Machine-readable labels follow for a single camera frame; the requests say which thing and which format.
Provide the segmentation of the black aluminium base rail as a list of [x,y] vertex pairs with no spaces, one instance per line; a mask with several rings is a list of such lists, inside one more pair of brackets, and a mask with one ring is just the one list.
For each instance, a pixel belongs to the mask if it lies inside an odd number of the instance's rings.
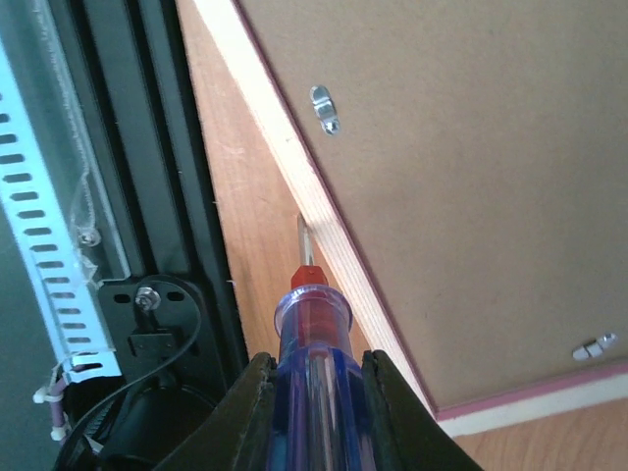
[[173,1],[53,1],[130,270],[98,292],[122,378],[73,444],[77,470],[151,470],[247,364]]

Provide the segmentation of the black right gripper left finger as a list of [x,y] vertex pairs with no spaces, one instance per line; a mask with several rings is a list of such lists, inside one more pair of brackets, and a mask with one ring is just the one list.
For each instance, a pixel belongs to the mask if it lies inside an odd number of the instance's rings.
[[256,354],[210,416],[158,470],[264,470],[274,412],[276,360]]

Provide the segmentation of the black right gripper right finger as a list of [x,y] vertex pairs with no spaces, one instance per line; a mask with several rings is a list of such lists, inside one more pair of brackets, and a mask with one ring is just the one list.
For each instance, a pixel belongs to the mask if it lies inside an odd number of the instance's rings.
[[437,423],[389,356],[368,350],[362,376],[378,470],[479,470]]

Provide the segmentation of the pink photo frame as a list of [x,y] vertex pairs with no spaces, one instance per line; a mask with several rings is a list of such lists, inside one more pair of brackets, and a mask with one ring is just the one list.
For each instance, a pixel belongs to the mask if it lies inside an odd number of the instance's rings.
[[200,1],[368,341],[451,435],[627,394],[623,1]]

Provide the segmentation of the blue red screwdriver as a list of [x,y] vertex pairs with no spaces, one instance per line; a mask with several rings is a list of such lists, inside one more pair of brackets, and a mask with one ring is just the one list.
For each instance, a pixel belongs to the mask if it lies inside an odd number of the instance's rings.
[[280,354],[266,467],[373,470],[364,380],[349,338],[352,311],[316,264],[302,216],[297,237],[300,264],[275,311]]

